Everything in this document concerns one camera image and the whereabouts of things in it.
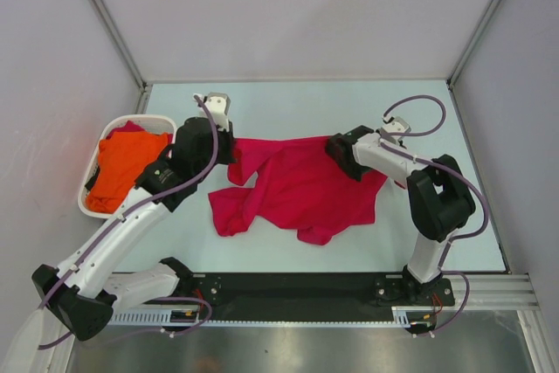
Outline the crimson red t-shirt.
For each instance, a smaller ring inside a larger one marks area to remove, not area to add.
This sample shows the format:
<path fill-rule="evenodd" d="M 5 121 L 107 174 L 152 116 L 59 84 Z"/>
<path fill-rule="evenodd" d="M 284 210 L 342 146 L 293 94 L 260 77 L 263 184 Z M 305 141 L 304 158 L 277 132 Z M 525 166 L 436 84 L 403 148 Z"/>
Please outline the crimson red t-shirt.
<path fill-rule="evenodd" d="M 238 139 L 227 170 L 232 186 L 209 194 L 217 234 L 244 233 L 261 217 L 296 231 L 301 242 L 326 245 L 351 226 L 374 224 L 387 177 L 372 170 L 359 181 L 349 178 L 326 145 L 324 136 Z"/>

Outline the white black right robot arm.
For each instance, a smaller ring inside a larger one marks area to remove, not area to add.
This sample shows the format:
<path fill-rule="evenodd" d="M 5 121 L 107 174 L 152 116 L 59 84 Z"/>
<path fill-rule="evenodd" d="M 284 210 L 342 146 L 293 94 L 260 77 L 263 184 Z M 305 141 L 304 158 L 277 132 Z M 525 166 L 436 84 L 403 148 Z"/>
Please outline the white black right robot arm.
<path fill-rule="evenodd" d="M 411 133 L 401 125 L 373 130 L 359 126 L 327 140 L 326 152 L 351 179 L 377 171 L 407 190 L 411 220 L 418 231 L 408 264 L 403 293 L 413 304 L 423 304 L 442 278 L 442 265 L 451 236 L 462 228 L 476 207 L 472 194 L 450 155 L 434 160 L 413 155 L 404 146 Z"/>

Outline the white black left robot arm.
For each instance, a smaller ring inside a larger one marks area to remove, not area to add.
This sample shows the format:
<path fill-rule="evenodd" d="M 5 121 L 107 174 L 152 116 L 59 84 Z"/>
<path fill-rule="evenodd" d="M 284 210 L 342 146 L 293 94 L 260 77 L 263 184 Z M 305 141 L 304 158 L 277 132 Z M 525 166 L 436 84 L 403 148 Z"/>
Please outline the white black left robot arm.
<path fill-rule="evenodd" d="M 132 273 L 111 289 L 114 269 L 141 238 L 174 212 L 218 164 L 233 161 L 233 125 L 223 114 L 191 117 L 176 139 L 135 179 L 122 204 L 92 237 L 57 266 L 41 265 L 31 279 L 48 309 L 80 341 L 96 336 L 119 309 L 193 292 L 188 268 L 173 257 Z"/>

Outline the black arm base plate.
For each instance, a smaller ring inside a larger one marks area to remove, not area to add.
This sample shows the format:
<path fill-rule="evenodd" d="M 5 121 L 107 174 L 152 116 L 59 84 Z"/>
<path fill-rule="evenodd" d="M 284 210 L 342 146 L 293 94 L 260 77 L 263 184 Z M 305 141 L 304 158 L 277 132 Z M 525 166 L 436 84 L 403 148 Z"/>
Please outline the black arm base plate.
<path fill-rule="evenodd" d="M 201 297 L 213 321 L 389 321 L 394 307 L 451 308 L 451 282 L 415 286 L 400 273 L 198 273 L 175 296 Z"/>

